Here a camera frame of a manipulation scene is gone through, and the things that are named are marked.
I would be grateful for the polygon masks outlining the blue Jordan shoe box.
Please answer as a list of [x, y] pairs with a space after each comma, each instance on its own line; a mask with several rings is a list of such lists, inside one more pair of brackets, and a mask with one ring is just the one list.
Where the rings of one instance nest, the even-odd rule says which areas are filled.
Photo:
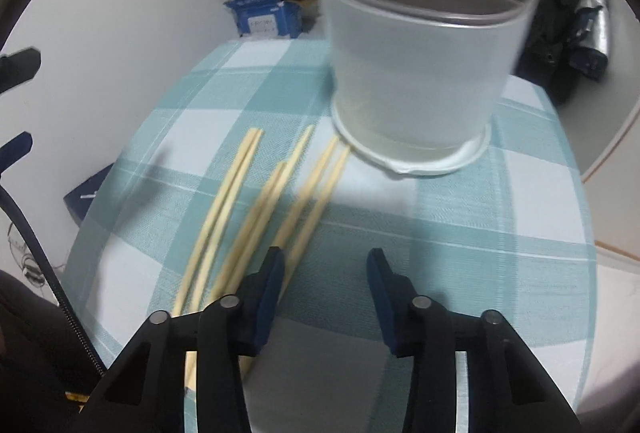
[[92, 201], [96, 199], [96, 194], [112, 167], [113, 164], [108, 164], [106, 167], [103, 167], [102, 170], [90, 176], [85, 182], [82, 182], [79, 186], [70, 190], [70, 192], [63, 197], [67, 211], [70, 213], [70, 217], [77, 227], [80, 227], [84, 221], [92, 205]]

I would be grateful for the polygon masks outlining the silver folded umbrella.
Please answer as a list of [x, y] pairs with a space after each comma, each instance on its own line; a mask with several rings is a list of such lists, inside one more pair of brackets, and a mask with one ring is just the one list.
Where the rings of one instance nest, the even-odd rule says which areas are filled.
[[570, 66], [600, 81], [610, 62], [611, 27], [608, 0], [578, 0], [568, 38]]

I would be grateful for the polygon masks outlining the translucent utensil holder cup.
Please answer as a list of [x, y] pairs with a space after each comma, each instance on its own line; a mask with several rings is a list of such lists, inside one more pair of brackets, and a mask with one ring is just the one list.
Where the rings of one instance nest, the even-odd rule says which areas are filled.
[[319, 0], [331, 113], [369, 161], [438, 176], [476, 161], [538, 0]]

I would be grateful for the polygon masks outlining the black hanging jacket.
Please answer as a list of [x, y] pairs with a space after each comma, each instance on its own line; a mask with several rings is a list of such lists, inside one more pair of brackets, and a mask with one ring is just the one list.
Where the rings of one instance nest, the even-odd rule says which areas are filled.
[[578, 72], [568, 64], [568, 38], [578, 0], [539, 0], [515, 75], [544, 89], [553, 106], [570, 100]]

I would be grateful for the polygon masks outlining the teal plaid tablecloth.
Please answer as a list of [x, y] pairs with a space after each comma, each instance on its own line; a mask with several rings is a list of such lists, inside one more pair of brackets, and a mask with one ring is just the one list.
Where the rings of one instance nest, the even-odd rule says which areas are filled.
[[[157, 309], [171, 309], [204, 217], [241, 140], [262, 139], [219, 254], [304, 130], [302, 159], [265, 232], [271, 242], [331, 141], [325, 41], [220, 46], [156, 105], [79, 229], [64, 290], [110, 363]], [[582, 396], [596, 312], [596, 251], [579, 172], [544, 91], [506, 84], [490, 144], [440, 177], [402, 177], [351, 156], [246, 380], [257, 432], [397, 432], [411, 363], [383, 344], [366, 257], [452, 311], [497, 309], [566, 400]]]

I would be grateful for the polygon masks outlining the blue cardboard box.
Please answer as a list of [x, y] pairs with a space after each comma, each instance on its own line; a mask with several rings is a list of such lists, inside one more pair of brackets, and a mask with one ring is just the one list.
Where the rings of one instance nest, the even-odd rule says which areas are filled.
[[302, 10], [289, 0], [228, 0], [241, 36], [297, 38], [303, 32]]

